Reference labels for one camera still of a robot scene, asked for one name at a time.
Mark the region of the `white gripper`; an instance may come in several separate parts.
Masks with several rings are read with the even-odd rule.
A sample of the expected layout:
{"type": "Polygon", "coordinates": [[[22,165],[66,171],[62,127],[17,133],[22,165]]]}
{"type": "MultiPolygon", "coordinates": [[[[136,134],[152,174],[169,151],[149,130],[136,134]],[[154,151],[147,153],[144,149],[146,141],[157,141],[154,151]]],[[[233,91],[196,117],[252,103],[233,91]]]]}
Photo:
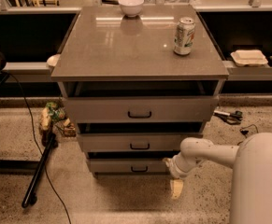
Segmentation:
{"type": "Polygon", "coordinates": [[[170,181],[171,198],[176,200],[179,198],[183,190],[185,179],[190,171],[197,166],[196,160],[185,158],[181,153],[172,158],[163,158],[163,162],[169,170],[169,173],[175,178],[170,181]]]}

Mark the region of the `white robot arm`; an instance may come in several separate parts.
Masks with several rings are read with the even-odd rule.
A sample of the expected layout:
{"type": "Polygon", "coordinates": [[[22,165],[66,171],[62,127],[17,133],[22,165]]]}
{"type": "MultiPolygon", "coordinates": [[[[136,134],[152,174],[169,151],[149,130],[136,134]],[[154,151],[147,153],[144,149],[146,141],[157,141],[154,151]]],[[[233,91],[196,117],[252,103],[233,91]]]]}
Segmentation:
{"type": "Polygon", "coordinates": [[[272,224],[272,133],[254,134],[238,146],[184,139],[180,152],[164,159],[173,176],[171,189],[182,189],[183,180],[203,161],[233,170],[229,224],[272,224]]]}

